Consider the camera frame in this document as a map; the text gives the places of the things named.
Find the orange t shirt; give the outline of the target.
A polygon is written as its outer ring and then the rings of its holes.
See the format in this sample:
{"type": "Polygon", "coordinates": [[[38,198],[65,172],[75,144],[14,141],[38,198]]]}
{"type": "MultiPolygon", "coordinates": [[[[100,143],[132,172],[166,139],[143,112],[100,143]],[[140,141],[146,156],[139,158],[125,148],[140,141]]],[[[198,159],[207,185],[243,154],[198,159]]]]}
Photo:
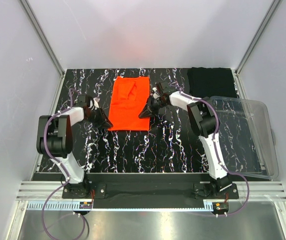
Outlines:
{"type": "Polygon", "coordinates": [[[150,79],[147,76],[118,76],[113,92],[108,118],[113,127],[109,131],[148,131],[149,118],[139,118],[150,94],[150,79]]]}

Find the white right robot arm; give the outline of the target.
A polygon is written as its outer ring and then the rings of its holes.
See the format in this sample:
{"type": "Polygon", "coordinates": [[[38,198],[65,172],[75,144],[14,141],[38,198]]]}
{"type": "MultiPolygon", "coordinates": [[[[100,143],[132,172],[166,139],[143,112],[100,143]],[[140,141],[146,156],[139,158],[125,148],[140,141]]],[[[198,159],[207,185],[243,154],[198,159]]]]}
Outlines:
{"type": "Polygon", "coordinates": [[[201,196],[215,198],[227,196],[233,183],[223,160],[218,134],[220,122],[211,99],[191,96],[184,93],[181,88],[175,89],[174,85],[163,81],[157,83],[151,90],[138,116],[141,119],[156,116],[159,109],[169,105],[188,113],[191,129],[204,148],[211,180],[204,187],[201,196]]]}

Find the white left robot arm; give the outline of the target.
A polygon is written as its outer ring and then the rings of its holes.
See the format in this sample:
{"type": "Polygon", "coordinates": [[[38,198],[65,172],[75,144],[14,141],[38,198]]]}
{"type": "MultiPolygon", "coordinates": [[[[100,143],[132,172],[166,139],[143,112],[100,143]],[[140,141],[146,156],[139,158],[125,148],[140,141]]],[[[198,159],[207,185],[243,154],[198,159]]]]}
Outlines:
{"type": "Polygon", "coordinates": [[[88,198],[95,194],[95,187],[72,152],[72,127],[84,121],[99,129],[113,127],[98,102],[87,94],[79,95],[67,109],[40,116],[38,120],[36,150],[47,156],[63,173],[63,197],[66,199],[88,198]]]}

